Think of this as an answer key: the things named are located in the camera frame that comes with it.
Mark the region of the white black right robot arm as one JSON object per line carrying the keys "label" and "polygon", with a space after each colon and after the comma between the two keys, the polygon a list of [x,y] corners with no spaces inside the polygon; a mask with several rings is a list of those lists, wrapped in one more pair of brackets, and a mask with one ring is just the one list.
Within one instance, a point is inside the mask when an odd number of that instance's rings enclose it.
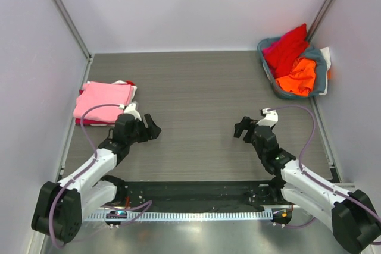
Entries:
{"label": "white black right robot arm", "polygon": [[380,238],[380,217],[361,190],[350,192],[310,171],[294,155],[281,148],[273,128],[277,115],[261,120],[243,117],[234,125],[234,137],[253,145],[265,170],[273,176],[268,196],[309,212],[332,231],[349,253],[361,253]]}

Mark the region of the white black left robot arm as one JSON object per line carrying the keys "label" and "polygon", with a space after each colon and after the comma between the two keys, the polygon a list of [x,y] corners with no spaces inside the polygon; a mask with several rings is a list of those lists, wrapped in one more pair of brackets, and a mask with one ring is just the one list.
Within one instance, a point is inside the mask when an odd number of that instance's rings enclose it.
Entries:
{"label": "white black left robot arm", "polygon": [[108,203],[122,205],[126,200],[124,181],[107,173],[123,161],[133,144],[157,139],[160,133],[150,114],[143,119],[119,115],[108,137],[83,165],[60,181],[48,181],[41,187],[32,230],[55,242],[69,243],[96,209]]}

